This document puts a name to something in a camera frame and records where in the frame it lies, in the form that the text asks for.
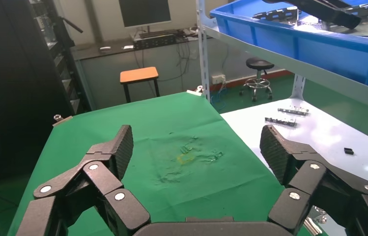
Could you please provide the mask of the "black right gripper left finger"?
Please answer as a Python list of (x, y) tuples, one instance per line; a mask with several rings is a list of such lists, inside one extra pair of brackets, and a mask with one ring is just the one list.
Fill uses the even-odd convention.
[(90, 147), (73, 168), (39, 185), (17, 230), (19, 236), (65, 236), (80, 215), (94, 208), (116, 236), (131, 236), (151, 221), (122, 179), (133, 154), (132, 127)]

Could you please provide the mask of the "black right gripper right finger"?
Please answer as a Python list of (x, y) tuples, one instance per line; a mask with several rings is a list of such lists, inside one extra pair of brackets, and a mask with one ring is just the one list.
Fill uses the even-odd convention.
[(310, 145), (261, 131), (260, 152), (284, 186), (268, 222), (298, 234), (312, 207), (326, 212), (349, 236), (368, 236), (368, 180), (330, 164)]

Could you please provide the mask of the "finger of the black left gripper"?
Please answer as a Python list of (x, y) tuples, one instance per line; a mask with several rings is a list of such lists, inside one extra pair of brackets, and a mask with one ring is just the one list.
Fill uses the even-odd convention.
[(296, 6), (302, 11), (313, 15), (322, 21), (354, 29), (361, 22), (361, 18), (352, 13), (346, 12), (345, 8), (351, 5), (342, 0), (263, 0), (266, 3), (274, 4), (287, 2)]

